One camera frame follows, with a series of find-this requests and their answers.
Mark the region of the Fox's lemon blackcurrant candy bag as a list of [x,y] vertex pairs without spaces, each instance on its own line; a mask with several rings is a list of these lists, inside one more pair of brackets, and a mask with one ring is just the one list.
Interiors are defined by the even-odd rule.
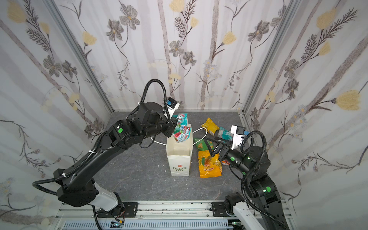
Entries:
[[223,161],[221,161],[221,164],[222,164],[222,165],[230,165],[230,163],[229,163],[227,160],[223,160]]

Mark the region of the teal candy bag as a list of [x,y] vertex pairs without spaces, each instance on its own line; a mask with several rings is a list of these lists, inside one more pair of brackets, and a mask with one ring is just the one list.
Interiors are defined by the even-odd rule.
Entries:
[[225,128],[220,127],[218,130],[217,137],[224,140],[232,141],[233,134],[230,131],[226,130]]

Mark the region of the green chips bag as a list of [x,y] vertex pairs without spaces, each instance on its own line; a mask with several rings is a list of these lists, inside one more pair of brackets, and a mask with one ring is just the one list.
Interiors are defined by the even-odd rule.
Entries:
[[210,146],[210,148],[212,150],[214,150],[213,142],[211,142],[211,141],[205,142],[204,140],[194,139],[194,143],[195,143],[195,146],[196,146],[198,151],[207,151],[207,150],[209,150],[206,143]]

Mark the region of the yellow snack packet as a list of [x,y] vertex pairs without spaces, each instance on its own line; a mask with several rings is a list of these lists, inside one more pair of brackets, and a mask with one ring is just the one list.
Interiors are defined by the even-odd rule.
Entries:
[[219,130],[219,127],[213,122],[211,118],[208,118],[201,127],[205,128],[209,134],[215,136],[216,132]]

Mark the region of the orange snack bag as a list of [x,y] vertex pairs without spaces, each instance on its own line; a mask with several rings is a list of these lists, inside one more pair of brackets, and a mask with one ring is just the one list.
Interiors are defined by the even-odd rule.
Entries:
[[219,161],[219,154],[211,157],[208,150],[198,152],[198,168],[200,178],[214,178],[222,176],[222,165]]

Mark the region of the white paper shopping bag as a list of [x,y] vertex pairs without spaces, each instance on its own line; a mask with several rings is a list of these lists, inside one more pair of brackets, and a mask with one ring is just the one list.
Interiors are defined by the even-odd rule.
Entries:
[[205,135],[200,140],[203,140],[208,134],[208,130],[205,127],[195,131],[193,131],[191,125],[189,125],[189,128],[189,137],[183,142],[176,142],[173,136],[167,138],[166,143],[154,141],[156,144],[165,146],[171,176],[189,176],[193,146],[197,143],[194,141],[193,134],[204,130]]

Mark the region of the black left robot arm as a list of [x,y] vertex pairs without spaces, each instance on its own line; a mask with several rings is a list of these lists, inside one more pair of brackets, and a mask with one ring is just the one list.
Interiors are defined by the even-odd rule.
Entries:
[[112,159],[147,138],[159,134],[171,137],[178,119],[173,117],[179,103],[169,98],[164,106],[140,103],[126,119],[115,122],[96,140],[93,148],[68,169],[57,169],[52,179],[33,182],[33,187],[57,196],[73,207],[90,205],[97,217],[123,216],[126,206],[118,193],[99,186],[94,176]]

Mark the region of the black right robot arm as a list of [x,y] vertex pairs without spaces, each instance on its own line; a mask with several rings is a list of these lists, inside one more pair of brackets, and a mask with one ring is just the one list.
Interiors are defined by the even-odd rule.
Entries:
[[247,230],[289,229],[276,184],[267,174],[271,165],[266,152],[266,138],[260,131],[252,131],[232,149],[223,139],[204,139],[212,157],[226,160],[232,169],[242,174],[241,192],[226,196],[222,208],[212,206],[214,215],[234,216]]

